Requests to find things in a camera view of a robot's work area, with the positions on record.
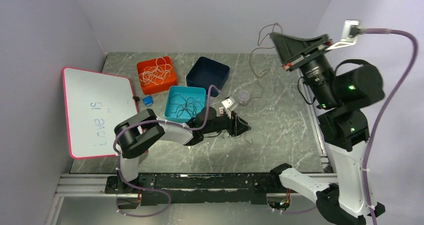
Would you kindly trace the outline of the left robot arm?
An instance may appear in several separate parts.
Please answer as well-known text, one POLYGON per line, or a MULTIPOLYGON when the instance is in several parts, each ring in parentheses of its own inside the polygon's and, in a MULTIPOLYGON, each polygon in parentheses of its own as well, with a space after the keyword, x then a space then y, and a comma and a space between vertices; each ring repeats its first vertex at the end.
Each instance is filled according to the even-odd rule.
POLYGON ((237 137, 250 130, 248 122, 236 112, 218 115, 211 106, 204 107, 185 123, 159 118, 152 109, 145 109, 119 123, 113 130, 113 148, 118 153, 118 171, 121 174, 118 186, 126 193, 138 188, 139 157, 158 141, 194 146, 210 137, 211 133, 226 131, 229 136, 237 137))

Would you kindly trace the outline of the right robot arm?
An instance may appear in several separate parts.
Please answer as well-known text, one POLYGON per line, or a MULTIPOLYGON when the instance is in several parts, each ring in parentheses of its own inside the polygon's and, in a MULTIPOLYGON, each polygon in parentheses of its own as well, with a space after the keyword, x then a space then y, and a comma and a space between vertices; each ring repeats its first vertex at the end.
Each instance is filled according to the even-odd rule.
POLYGON ((337 173, 337 183, 320 182, 284 163, 271 170, 270 187, 303 195, 332 224, 364 225, 366 216, 385 212, 385 206, 371 195, 363 165, 370 132, 362 108, 385 97, 379 70, 363 59, 348 59, 356 68, 337 74, 325 56, 332 44, 326 34, 299 38, 272 32, 269 36, 283 69, 300 70, 317 107, 324 110, 317 120, 337 173))

